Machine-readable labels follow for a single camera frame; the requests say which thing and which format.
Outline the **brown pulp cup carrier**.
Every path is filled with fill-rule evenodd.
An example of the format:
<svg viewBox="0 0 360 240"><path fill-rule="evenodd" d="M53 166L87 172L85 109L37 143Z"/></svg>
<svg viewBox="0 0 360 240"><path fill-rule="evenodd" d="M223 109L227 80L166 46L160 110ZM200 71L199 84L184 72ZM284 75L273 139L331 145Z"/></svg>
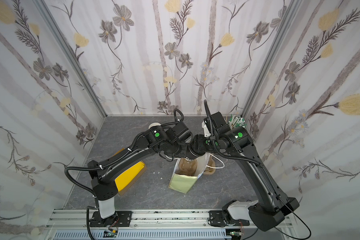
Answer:
<svg viewBox="0 0 360 240"><path fill-rule="evenodd" d="M181 158L178 166L176 168L175 174L185 175L185 176L194 176L198 167L198 161L192 160L188 161L185 158Z"/></svg>
<svg viewBox="0 0 360 240"><path fill-rule="evenodd" d="M215 172L216 169L207 166L204 170L204 175L213 175Z"/></svg>

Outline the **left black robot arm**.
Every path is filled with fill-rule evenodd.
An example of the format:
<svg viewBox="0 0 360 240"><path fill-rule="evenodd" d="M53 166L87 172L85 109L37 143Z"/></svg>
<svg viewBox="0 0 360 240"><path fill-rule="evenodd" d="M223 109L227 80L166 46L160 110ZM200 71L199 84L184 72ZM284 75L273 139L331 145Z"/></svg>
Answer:
<svg viewBox="0 0 360 240"><path fill-rule="evenodd" d="M175 109L174 118L175 120L171 123L158 124L137 134L128 148L108 160L92 162L87 168L65 168L64 173L72 183L90 192L95 197L97 205L93 209L99 219L91 220L87 217L86 226L88 229L90 227L104 227L106 224L113 224L119 219L114 204L114 197L119 192L115 180L137 162L160 153L164 154L165 160L185 158L191 161L197 158L194 151L190 149L193 135L184 124L183 113ZM70 171L89 172L92 178L92 186L87 187L76 181L71 176Z"/></svg>

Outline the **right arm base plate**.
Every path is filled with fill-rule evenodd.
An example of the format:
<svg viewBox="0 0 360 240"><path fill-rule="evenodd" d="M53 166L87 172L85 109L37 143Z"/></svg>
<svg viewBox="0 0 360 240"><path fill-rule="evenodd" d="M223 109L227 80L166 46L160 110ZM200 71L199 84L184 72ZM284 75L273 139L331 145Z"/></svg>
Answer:
<svg viewBox="0 0 360 240"><path fill-rule="evenodd" d="M211 210L209 211L208 224L211 227L223 228L227 225L225 213L223 210Z"/></svg>

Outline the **green white wrapped straws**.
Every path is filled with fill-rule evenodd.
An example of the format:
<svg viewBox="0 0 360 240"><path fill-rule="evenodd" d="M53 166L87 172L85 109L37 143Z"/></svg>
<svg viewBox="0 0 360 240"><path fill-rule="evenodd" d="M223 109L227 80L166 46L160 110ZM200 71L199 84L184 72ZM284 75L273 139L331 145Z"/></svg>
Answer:
<svg viewBox="0 0 360 240"><path fill-rule="evenodd" d="M234 129L237 127L245 128L247 126L245 119L243 117L237 116L237 115L231 115L228 118L228 124L231 129Z"/></svg>

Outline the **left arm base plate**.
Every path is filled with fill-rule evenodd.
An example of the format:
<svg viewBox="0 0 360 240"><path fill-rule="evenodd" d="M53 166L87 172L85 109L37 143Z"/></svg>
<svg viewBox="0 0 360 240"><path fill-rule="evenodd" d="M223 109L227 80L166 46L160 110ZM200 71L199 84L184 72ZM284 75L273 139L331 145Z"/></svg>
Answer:
<svg viewBox="0 0 360 240"><path fill-rule="evenodd" d="M131 211L116 211L113 215L102 219L100 212L90 214L90 227L129 227L132 219Z"/></svg>

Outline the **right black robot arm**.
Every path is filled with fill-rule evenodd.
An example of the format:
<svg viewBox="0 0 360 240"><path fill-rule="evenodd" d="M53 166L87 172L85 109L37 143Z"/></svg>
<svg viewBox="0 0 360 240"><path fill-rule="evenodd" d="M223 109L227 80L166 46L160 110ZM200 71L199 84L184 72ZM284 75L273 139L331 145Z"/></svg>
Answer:
<svg viewBox="0 0 360 240"><path fill-rule="evenodd" d="M294 214L300 206L299 201L289 197L278 186L262 162L254 140L246 128L231 128L220 112L211 114L207 101L204 106L209 136L196 135L188 147L186 158L194 160L210 153L234 160L258 197L257 203L247 207L250 220L263 232L276 229L286 216Z"/></svg>

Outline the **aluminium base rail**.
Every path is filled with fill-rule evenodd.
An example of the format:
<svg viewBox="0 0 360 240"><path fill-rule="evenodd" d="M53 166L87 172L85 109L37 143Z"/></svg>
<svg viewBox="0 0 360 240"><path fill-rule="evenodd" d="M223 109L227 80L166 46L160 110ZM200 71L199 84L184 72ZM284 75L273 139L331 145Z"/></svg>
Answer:
<svg viewBox="0 0 360 240"><path fill-rule="evenodd" d="M208 209L195 210L124 210L132 212L129 227L90 227L86 211L55 210L42 240L292 240L297 236L291 219L276 229L259 230L254 223L229 224L223 228L208 224Z"/></svg>

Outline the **green white paper bag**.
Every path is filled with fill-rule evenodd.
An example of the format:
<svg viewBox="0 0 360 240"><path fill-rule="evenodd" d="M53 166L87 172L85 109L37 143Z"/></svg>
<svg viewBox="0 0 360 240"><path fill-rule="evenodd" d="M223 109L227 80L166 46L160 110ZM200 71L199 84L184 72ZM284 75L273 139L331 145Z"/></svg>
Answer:
<svg viewBox="0 0 360 240"><path fill-rule="evenodd" d="M223 168L225 168L225 163L210 153L194 160L178 159L169 189L186 194L203 175L213 175L216 170Z"/></svg>

